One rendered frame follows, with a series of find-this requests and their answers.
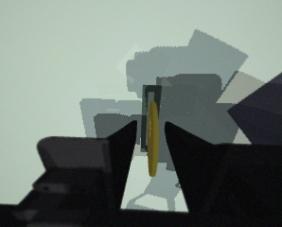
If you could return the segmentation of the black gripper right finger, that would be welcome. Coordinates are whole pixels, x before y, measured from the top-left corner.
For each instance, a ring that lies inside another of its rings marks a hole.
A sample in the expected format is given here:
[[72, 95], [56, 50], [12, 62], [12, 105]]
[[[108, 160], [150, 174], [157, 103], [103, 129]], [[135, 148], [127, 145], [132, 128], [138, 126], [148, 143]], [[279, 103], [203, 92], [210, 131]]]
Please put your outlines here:
[[171, 122], [165, 135], [188, 212], [208, 213], [232, 164], [282, 166], [280, 145], [214, 145]]

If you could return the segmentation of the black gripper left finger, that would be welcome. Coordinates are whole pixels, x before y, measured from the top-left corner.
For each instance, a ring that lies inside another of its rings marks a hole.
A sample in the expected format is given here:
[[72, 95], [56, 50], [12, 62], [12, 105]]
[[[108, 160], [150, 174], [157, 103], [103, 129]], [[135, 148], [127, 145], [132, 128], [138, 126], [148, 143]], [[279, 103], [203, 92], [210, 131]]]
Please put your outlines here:
[[137, 120], [106, 138], [49, 136], [37, 144], [45, 170], [51, 166], [103, 170], [109, 208], [121, 208], [136, 142]]

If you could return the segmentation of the grey-green rectangular slot frame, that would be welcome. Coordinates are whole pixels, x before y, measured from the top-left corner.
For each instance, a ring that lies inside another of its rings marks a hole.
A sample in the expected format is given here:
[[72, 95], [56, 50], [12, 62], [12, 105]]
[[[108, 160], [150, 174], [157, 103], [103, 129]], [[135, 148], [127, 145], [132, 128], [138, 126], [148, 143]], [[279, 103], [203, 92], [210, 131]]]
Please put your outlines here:
[[148, 113], [148, 95], [149, 92], [154, 92], [154, 101], [157, 106], [158, 120], [161, 101], [161, 85], [143, 85], [142, 91], [142, 121], [141, 121], [141, 151], [148, 152], [148, 146], [146, 146], [146, 131], [147, 131], [147, 113]]

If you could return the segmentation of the gold coin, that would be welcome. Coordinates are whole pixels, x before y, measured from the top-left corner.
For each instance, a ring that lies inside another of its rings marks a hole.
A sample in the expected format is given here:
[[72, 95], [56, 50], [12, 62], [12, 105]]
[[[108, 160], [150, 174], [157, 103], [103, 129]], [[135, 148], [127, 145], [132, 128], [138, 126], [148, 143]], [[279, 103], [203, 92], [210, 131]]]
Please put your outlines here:
[[159, 152], [159, 123], [158, 112], [155, 101], [150, 103], [149, 122], [148, 122], [148, 166], [149, 175], [154, 177], [158, 165]]

